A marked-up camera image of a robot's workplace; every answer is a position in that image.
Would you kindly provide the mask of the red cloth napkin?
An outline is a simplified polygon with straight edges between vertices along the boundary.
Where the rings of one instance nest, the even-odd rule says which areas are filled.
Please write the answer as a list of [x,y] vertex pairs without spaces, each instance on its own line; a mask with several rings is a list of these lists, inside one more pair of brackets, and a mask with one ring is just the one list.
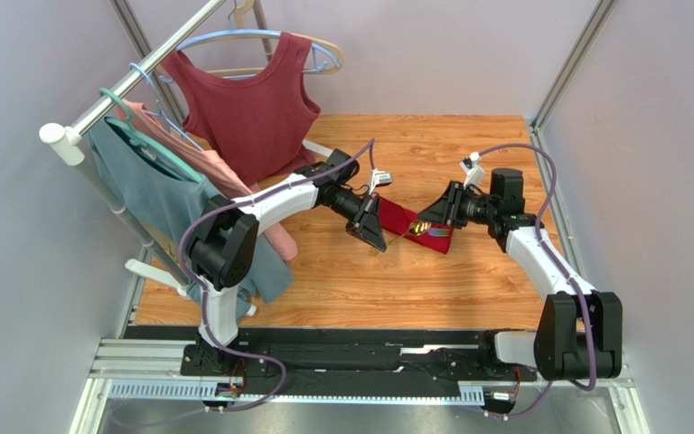
[[[395,235],[400,235],[408,228],[411,222],[417,219],[417,213],[386,198],[383,198],[379,203],[379,219],[380,226],[384,231],[389,231]],[[432,227],[447,226],[432,224]],[[420,236],[406,236],[403,239],[415,242],[418,245],[439,253],[447,254],[453,237],[453,229],[450,229],[452,230],[451,235],[446,238],[431,237],[425,233],[424,235]]]

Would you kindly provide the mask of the gold spoon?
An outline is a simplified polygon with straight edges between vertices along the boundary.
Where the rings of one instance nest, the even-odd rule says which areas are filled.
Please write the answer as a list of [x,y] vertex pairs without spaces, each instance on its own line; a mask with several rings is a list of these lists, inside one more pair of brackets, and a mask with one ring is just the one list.
[[391,243],[394,241],[400,240],[405,238],[406,236],[420,236],[424,235],[427,233],[432,227],[431,222],[425,222],[421,220],[414,220],[411,222],[408,226],[408,228],[401,233],[400,235],[397,235],[394,239],[387,241],[386,246],[388,247]]

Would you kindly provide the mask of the iridescent fork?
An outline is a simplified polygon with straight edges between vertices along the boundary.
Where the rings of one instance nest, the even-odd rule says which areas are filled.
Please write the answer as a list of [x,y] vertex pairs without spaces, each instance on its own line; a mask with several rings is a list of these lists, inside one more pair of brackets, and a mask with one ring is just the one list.
[[452,230],[447,227],[430,227],[427,230],[427,235],[437,238],[446,238],[451,235]]

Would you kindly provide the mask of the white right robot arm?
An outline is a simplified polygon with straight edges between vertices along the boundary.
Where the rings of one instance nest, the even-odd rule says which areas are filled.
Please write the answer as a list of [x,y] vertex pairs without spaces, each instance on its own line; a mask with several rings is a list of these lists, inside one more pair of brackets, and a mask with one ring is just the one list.
[[485,226],[543,299],[536,330],[490,333],[494,358],[533,368],[546,381],[569,381],[581,388],[618,377],[623,367],[620,298],[582,278],[552,243],[540,214],[526,211],[522,171],[496,168],[488,192],[479,189],[486,175],[481,157],[478,152],[464,157],[465,179],[450,182],[418,217],[453,229],[469,223]]

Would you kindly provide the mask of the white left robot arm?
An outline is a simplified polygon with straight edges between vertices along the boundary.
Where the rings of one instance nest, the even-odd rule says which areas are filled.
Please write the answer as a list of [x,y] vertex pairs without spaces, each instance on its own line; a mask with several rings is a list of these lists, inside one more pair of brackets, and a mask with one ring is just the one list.
[[357,194],[347,186],[358,165],[357,156],[335,149],[325,161],[303,166],[259,193],[209,200],[178,247],[180,268],[202,289],[199,333],[203,344],[239,355],[228,347],[238,336],[236,292],[252,267],[258,236],[272,225],[324,206],[346,220],[349,235],[379,252],[386,250],[379,196],[373,191]]

